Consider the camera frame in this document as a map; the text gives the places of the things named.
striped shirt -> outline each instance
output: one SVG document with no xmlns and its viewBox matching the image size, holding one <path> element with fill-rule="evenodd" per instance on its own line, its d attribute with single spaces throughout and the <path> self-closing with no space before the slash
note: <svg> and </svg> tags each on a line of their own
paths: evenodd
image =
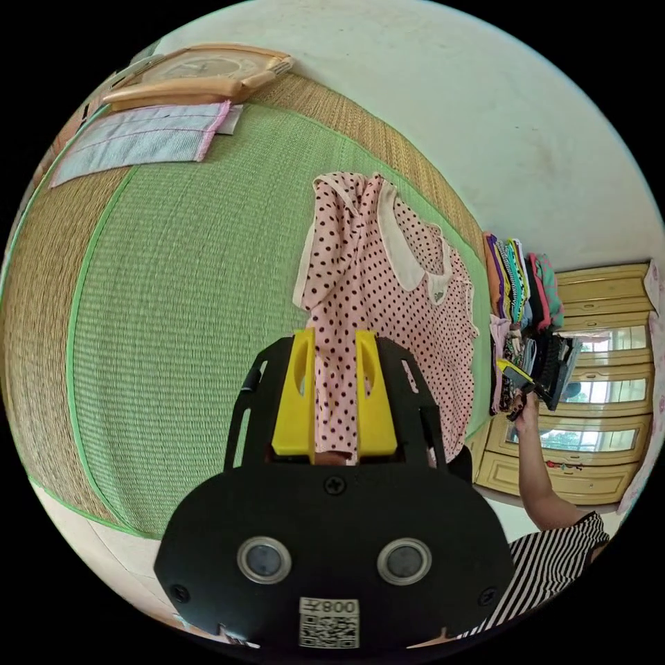
<svg viewBox="0 0 665 665">
<path fill-rule="evenodd" d="M 456 638 L 494 628 L 561 593 L 609 539 L 601 516 L 589 513 L 573 526 L 530 533 L 511 543 L 515 575 L 508 590 L 483 623 Z"/>
</svg>

screw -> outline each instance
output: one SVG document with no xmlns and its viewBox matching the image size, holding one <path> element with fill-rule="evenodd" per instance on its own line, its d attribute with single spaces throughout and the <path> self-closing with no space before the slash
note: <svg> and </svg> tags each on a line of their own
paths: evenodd
<svg viewBox="0 0 665 665">
<path fill-rule="evenodd" d="M 489 587 L 485 589 L 478 598 L 478 604 L 484 608 L 487 607 L 493 600 L 494 596 L 497 595 L 497 590 L 494 587 Z"/>
<path fill-rule="evenodd" d="M 182 584 L 174 584 L 171 587 L 171 596 L 178 603 L 189 602 L 189 591 Z"/>
<path fill-rule="evenodd" d="M 325 483 L 323 483 L 323 489 L 331 496 L 336 497 L 344 492 L 346 490 L 346 481 L 344 478 L 340 478 L 339 476 L 330 476 L 326 480 Z"/>
</svg>

glass panel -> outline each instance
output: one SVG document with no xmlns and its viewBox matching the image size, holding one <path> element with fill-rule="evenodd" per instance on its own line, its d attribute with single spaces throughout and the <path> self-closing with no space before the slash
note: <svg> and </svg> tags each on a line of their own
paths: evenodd
<svg viewBox="0 0 665 665">
<path fill-rule="evenodd" d="M 635 443 L 636 429 L 621 429 L 617 432 L 569 432 L 565 429 L 541 429 L 540 442 L 543 448 L 570 452 L 617 452 L 631 450 Z M 517 443 L 514 427 L 508 432 L 508 441 Z"/>
<path fill-rule="evenodd" d="M 561 335 L 563 337 L 579 338 L 582 341 L 581 353 L 630 351 L 636 348 L 647 348 L 645 326 L 598 330 L 597 332 L 580 330 L 571 333 L 562 332 Z"/>
<path fill-rule="evenodd" d="M 568 404 L 616 404 L 646 399 L 646 379 L 630 381 L 573 381 L 561 395 Z"/>
</svg>

bed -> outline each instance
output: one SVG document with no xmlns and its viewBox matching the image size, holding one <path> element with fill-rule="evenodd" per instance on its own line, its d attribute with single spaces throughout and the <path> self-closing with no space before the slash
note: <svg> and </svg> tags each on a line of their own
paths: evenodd
<svg viewBox="0 0 665 665">
<path fill-rule="evenodd" d="M 31 480 L 90 519 L 160 538 L 222 470 L 255 354 L 306 321 L 292 302 L 321 173 L 380 172 L 438 224 L 475 286 L 474 404 L 488 420 L 482 235 L 397 131 L 287 74 L 201 163 L 118 168 L 37 189 L 3 272 L 3 396 Z"/>
</svg>

wooden cabinet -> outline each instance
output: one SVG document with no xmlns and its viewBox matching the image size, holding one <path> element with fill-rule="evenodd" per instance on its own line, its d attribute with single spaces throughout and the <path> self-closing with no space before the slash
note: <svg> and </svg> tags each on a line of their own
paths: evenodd
<svg viewBox="0 0 665 665">
<path fill-rule="evenodd" d="M 540 439 L 553 489 L 580 506 L 619 501 L 650 437 L 654 366 L 644 289 L 647 264 L 557 275 L 561 335 L 583 343 L 555 412 L 540 405 Z M 496 416 L 473 441 L 474 482 L 519 496 L 513 424 Z"/>
<path fill-rule="evenodd" d="M 613 504 L 621 499 L 639 464 L 591 468 L 548 469 L 552 488 L 577 506 Z M 480 465 L 477 484 L 492 490 L 520 495 L 520 461 L 517 457 L 487 450 Z"/>
<path fill-rule="evenodd" d="M 608 466 L 638 462 L 646 444 L 651 416 L 625 418 L 540 417 L 545 461 L 557 464 Z M 486 450 L 519 456 L 517 432 L 505 416 L 492 421 Z"/>
<path fill-rule="evenodd" d="M 466 440 L 466 445 L 471 451 L 471 457 L 473 460 L 473 475 L 472 481 L 475 482 L 478 477 L 478 472 L 480 471 L 480 463 L 483 459 L 483 453 L 485 452 L 485 445 L 487 442 L 488 432 L 490 430 L 491 421 L 488 420 L 483 427 L 481 427 L 478 432 L 476 432 L 471 438 Z"/>
<path fill-rule="evenodd" d="M 558 292 L 566 317 L 649 311 L 644 289 L 646 263 L 559 273 Z"/>
</svg>

